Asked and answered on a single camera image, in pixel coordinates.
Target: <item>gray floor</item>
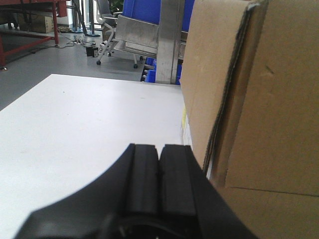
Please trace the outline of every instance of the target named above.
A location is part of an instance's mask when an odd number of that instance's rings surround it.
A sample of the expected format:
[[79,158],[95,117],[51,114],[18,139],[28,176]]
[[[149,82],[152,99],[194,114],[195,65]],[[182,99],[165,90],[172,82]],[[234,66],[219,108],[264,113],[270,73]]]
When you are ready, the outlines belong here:
[[[6,31],[7,29],[2,25],[0,30]],[[97,46],[102,42],[102,37],[91,38],[83,34],[63,33],[59,36],[60,47],[66,46],[70,39],[74,39],[74,36],[77,38],[82,36],[86,42],[94,40]],[[33,38],[7,35],[2,36],[2,39],[5,51],[34,41]],[[141,79],[144,62],[138,61],[139,67],[134,69],[132,54],[115,51],[111,57],[104,56],[101,60],[102,64],[98,66],[97,58],[86,56],[83,45],[40,50],[47,46],[54,46],[54,41],[7,57],[8,71],[0,72],[0,111],[51,74],[129,81]]]

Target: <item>white table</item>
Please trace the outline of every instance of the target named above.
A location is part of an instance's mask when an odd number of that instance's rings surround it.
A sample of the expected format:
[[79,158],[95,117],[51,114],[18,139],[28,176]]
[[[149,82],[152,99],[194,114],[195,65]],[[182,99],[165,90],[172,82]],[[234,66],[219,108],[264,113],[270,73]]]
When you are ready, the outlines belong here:
[[179,86],[51,75],[0,111],[0,237],[81,189],[129,143],[181,143]]

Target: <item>metal pole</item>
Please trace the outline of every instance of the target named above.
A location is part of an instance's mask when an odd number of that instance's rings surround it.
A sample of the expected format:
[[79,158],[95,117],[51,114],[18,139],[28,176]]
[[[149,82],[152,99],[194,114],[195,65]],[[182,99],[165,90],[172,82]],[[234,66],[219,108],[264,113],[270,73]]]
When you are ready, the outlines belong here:
[[90,16],[90,28],[91,28],[91,34],[89,36],[100,36],[98,34],[95,34],[94,32],[94,11],[93,11],[93,0],[89,0],[89,16]]
[[81,30],[81,27],[79,26],[79,17],[78,17],[78,10],[77,6],[75,5],[74,1],[72,1],[72,18],[73,18],[73,28],[72,32],[73,33],[83,33]]
[[85,27],[85,23],[84,23],[84,19],[83,19],[83,10],[82,10],[82,13],[80,11],[80,2],[79,0],[73,0],[73,3],[75,5],[75,10],[78,12],[78,17],[79,17],[79,21],[82,25],[82,29],[83,29],[83,33],[88,36],[88,33],[86,31],[86,27]]
[[175,84],[185,0],[161,0],[156,82]]

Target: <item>blue crate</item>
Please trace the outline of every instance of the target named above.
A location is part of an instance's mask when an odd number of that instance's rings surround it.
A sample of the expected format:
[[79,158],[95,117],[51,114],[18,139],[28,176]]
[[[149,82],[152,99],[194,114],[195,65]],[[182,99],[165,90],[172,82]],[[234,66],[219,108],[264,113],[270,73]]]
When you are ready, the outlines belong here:
[[145,64],[152,66],[154,62],[154,58],[147,57]]
[[145,82],[155,83],[156,71],[149,70],[148,75],[146,76]]
[[160,0],[124,0],[122,15],[158,24]]
[[189,30],[189,24],[190,24],[190,18],[191,13],[193,12],[193,6],[194,6],[195,0],[185,0],[185,7],[184,7],[184,18],[183,18],[183,31]]
[[[183,31],[189,30],[194,1],[185,0]],[[160,0],[124,0],[122,15],[158,24],[160,22]]]
[[[175,84],[180,85],[180,76],[181,76],[181,69],[182,66],[178,65],[177,66],[177,76],[176,76],[176,81]],[[146,76],[145,82],[150,82],[150,83],[155,83],[156,81],[156,68],[154,70],[148,70],[148,74]]]

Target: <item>cardboard box on floor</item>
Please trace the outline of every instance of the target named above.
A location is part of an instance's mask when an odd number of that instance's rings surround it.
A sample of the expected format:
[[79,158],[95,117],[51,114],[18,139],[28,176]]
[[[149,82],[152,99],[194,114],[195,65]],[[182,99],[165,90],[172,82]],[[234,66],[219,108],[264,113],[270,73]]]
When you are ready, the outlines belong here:
[[32,32],[40,32],[40,33],[49,33],[54,31],[53,18],[49,16],[43,15],[31,15],[31,25],[27,26],[23,14],[18,14],[18,23],[21,31],[32,31]]
[[313,0],[195,1],[181,77],[193,151],[262,239],[319,238],[318,20]]

